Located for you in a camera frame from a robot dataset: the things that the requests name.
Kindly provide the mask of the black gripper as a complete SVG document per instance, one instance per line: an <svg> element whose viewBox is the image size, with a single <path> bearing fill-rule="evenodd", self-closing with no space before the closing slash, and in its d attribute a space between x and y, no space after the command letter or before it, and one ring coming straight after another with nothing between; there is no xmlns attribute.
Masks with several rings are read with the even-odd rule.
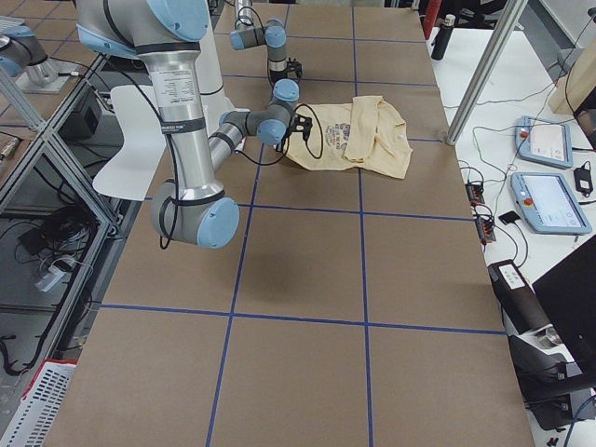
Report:
<svg viewBox="0 0 596 447"><path fill-rule="evenodd" d="M273 87L281 79L291 78L299 83L303 77L303 65L293 58L284 60L267 60L267 78L269 85Z"/></svg>
<svg viewBox="0 0 596 447"><path fill-rule="evenodd" d="M285 153L290 146L290 138L293 134L302 136L304 142L307 142L312 130L312 118L304 115L295 115L291 124L286 129L281 143L276 146L276 151Z"/></svg>

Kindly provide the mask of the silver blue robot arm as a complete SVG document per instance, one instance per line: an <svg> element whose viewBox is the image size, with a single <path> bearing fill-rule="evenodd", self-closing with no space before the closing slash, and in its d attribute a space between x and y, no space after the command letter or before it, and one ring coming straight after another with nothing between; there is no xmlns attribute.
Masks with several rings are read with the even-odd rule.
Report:
<svg viewBox="0 0 596 447"><path fill-rule="evenodd" d="M78 1L77 31L83 45L102 55L144 63L156 103L152 104L172 161L172 178L159 188L152 224L160 247L171 241L219 249L239 224L236 201L226 196L216 170L248 137L281 145L297 130L299 86L288 77L301 65L286 57L281 20L254 25L237 8L230 34L235 49L264 46L272 96L263 111L203 106L222 86L207 86L220 66L205 1Z"/></svg>
<svg viewBox="0 0 596 447"><path fill-rule="evenodd" d="M252 1L235 1L234 29L229 33L234 50L255 47L266 48L266 74L274 86L281 79L299 83L303 77L303 66L287 54L287 34L280 19L262 21Z"/></svg>

